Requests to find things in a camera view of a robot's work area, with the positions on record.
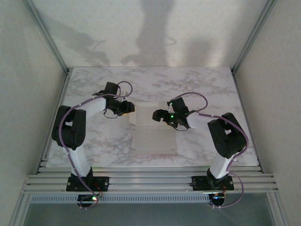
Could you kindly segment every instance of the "marble surface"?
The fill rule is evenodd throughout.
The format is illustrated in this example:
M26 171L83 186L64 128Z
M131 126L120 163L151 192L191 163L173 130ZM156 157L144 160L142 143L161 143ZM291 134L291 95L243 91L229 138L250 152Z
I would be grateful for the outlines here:
M106 82L123 80L134 87L130 96L134 103L169 101L184 92L202 93L209 102L203 113L222 115L232 112L249 136L232 75L226 67L76 67L63 104L76 105L102 90ZM129 91L129 86L122 84L121 89ZM205 104L196 95L186 95L183 99L190 110ZM128 122L128 116L112 120L105 118L101 112L89 118L83 145L90 164L94 167L210 166L217 154L209 130L204 128L176 131L176 154L135 155L131 152L134 129L135 126ZM53 142L47 167L69 165L63 149ZM233 165L259 165L251 140L247 152Z

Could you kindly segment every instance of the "white wall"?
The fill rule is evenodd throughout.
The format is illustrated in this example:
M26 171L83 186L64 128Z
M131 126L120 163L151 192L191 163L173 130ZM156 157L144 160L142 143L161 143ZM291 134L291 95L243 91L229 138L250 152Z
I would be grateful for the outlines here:
M267 0L34 0L66 64L233 66Z
M236 77L262 164L300 226L300 0L278 0Z
M21 0L0 0L0 226L34 173L63 74Z

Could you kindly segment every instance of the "black mounting plate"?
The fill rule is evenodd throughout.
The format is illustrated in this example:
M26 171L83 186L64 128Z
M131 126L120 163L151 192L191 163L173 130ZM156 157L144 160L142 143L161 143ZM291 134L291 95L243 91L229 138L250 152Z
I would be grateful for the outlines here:
M192 183L190 186L193 188L193 191L233 191L234 185L231 176L227 176L225 180L221 183L220 186L216 187L214 190L207 182L207 176L193 176Z
M107 192L109 187L109 177L93 177L89 186L94 192ZM86 192L86 187L81 183L75 183L72 177L68 178L67 192Z

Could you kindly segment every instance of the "white marble table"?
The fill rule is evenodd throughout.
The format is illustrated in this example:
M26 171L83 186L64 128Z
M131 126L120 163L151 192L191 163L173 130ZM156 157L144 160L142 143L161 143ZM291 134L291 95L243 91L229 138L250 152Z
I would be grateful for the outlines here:
M76 105L102 90L107 81L117 83L123 80L129 81L134 87L131 95L133 102L162 102L184 92L202 93L209 102L204 113L233 113L249 136L232 75L226 67L76 67L63 104ZM121 88L129 91L127 84L122 84ZM183 98L190 110L205 104L199 96L188 95ZM210 166L217 153L209 130L189 129L186 132L176 131L176 154L133 154L133 127L127 116L110 120L99 113L90 118L83 144L90 164L94 167ZM53 142L47 167L69 165L65 152ZM259 165L251 140L247 152L233 165Z

